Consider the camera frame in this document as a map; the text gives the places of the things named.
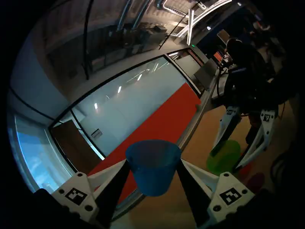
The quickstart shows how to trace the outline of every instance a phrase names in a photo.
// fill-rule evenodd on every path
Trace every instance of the bolt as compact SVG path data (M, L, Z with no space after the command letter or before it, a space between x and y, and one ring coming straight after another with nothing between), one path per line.
M215 205L213 207L213 211L220 211L221 210L221 206L220 205Z

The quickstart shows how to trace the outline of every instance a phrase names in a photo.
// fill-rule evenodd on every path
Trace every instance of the tan floor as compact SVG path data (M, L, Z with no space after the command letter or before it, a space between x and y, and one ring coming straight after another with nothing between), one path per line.
M281 113L282 108L283 105L280 106L279 113ZM183 159L206 169L205 162L212 149L219 127L219 120L224 111L225 107L221 106L204 114L188 146L182 153ZM266 180L264 187L270 190L273 189L269 176L270 165L279 154L289 147L291 140L294 138L296 131L294 120L290 104L286 102L283 119L276 119L276 129L271 145L266 152L259 155L252 163L251 171L243 180L244 183L253 174L263 172ZM239 142L242 150L247 147L245 137L249 128L249 120L245 117L230 137L230 139ZM113 222L111 228L196 228L177 173L167 193L160 197L146 197L134 209Z

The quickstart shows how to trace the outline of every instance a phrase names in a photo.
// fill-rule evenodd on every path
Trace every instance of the glass wall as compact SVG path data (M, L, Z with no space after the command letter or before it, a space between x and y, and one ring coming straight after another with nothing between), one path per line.
M107 156L186 82L160 57L110 81L72 110L84 115L79 123Z
M10 114L8 133L20 172L33 192L44 188L51 194L74 174L40 124Z
M169 57L177 63L202 93L204 87L194 74L204 65L203 61L189 48L170 53Z

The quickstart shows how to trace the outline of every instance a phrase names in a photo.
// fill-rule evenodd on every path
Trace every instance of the ventilation duct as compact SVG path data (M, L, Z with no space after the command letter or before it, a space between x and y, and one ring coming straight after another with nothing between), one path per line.
M127 17L131 4L132 4L132 0L126 0L126 4L121 12L121 17L120 17L119 23L117 25L117 31L121 31L122 28L124 27L124 22Z

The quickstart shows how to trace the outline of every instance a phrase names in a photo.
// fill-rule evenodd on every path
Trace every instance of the ceiling light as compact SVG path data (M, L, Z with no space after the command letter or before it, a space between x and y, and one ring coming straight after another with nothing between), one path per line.
M157 69L158 65L159 65L159 63L157 63L157 65L156 65L156 67L155 67L154 71Z
M188 37L186 40L186 44L191 44L191 38L192 38L192 30L193 30L193 22L194 22L194 10L188 9L188 14L190 15L188 18Z
M175 53L171 53L171 54L169 54L169 56L173 56L173 55L176 55L176 54L178 54L179 52L175 52Z
M194 23L193 26L195 26L201 19L203 19L205 16L207 16L208 14L210 14L211 12L213 12L214 10L218 9L219 7L231 2L232 0L219 0L216 3L214 3L213 5L211 5L210 7L208 7L203 13L201 13L198 17L196 17L194 19ZM186 33L188 31L188 25L185 26L177 35L178 37L181 37L184 33Z

